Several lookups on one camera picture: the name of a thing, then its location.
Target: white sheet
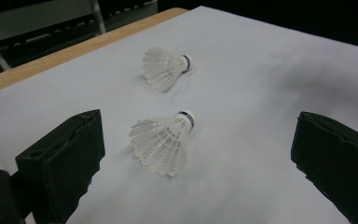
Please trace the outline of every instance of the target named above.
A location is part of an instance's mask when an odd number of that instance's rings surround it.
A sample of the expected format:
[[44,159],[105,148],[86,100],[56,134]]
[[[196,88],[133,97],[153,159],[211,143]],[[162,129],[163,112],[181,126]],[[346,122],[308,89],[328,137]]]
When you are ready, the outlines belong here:
[[[158,46],[193,69],[160,93],[141,77]],[[106,156],[68,223],[348,223],[290,160],[300,111],[358,131],[358,47],[198,7],[0,91],[0,160],[99,108]],[[197,115],[168,179],[129,148],[138,119]]]

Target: shuttlecock band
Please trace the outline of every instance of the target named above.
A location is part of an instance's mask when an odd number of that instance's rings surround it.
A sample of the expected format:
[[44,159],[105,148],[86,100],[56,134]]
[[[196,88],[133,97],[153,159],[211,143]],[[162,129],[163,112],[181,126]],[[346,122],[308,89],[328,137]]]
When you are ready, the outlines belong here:
[[185,111],[180,111],[180,112],[178,112],[178,114],[185,115],[185,116],[190,120],[190,122],[191,122],[191,129],[194,128],[194,119],[193,119],[193,117],[191,117],[190,114],[188,114],[188,113],[185,112]]
[[190,67],[191,67],[191,60],[190,60],[190,58],[189,58],[187,55],[182,55],[182,57],[184,57],[185,60],[186,60],[186,62],[187,62],[187,68],[186,68],[186,70],[184,71],[184,72],[186,72],[186,71],[188,71],[188,70],[190,69]]

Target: wooden table edge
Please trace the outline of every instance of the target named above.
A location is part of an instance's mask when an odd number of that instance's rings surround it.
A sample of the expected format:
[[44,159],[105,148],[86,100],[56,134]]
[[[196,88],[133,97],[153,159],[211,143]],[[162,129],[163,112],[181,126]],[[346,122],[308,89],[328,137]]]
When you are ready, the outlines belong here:
[[116,30],[110,31],[104,35],[95,36],[69,48],[59,50],[40,59],[11,68],[10,70],[0,73],[0,90],[28,77],[32,77],[46,71],[49,68],[57,66],[61,63],[69,62],[70,60],[73,60],[83,54],[117,42],[120,39],[134,35],[161,22],[182,15],[187,11],[187,9],[179,7],[170,8],[159,12],[156,15],[117,28]]

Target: feather shuttlecock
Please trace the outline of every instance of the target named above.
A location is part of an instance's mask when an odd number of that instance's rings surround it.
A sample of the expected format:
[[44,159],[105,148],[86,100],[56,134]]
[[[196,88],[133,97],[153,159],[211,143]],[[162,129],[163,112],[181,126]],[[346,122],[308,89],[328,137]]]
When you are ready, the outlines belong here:
[[148,50],[143,61],[147,83],[159,91],[166,91],[181,74],[191,68],[190,56],[175,56],[157,47]]
[[186,164],[187,142],[194,114],[180,111],[169,118],[144,119],[129,134],[135,157],[161,176],[175,176]]

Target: black object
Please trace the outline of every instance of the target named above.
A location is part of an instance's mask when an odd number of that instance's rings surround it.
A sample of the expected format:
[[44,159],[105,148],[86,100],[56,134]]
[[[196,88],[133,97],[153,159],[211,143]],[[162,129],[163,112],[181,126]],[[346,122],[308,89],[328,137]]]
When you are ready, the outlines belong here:
[[301,112],[291,159],[351,223],[358,223],[358,132]]
[[0,170],[0,223],[65,223],[103,156],[100,110],[69,118],[16,157],[16,174]]

